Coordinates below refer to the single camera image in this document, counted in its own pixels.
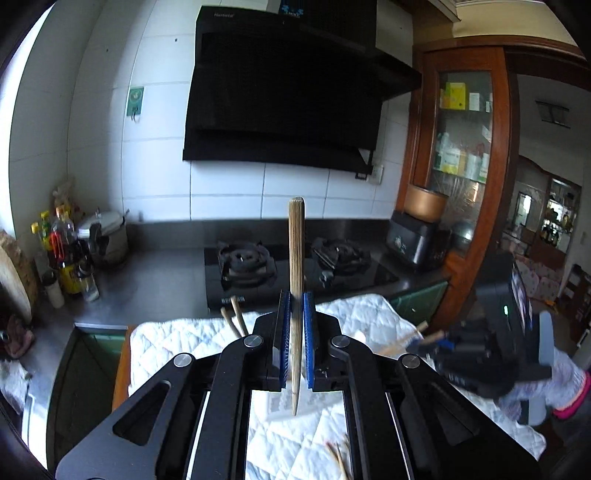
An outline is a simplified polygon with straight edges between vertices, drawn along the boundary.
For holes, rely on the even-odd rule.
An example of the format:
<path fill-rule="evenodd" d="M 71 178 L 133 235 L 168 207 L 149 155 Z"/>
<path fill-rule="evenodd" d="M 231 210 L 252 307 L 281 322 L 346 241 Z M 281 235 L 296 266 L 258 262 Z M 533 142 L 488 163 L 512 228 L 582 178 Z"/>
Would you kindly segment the gloved hand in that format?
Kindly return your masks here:
<path fill-rule="evenodd" d="M 543 359 L 550 360 L 548 379 L 517 382 L 512 390 L 496 401 L 511 420 L 538 426 L 552 416 L 569 434 L 590 429 L 590 373 L 577 366 L 554 346 L 552 316 L 547 311 L 537 315 Z"/>

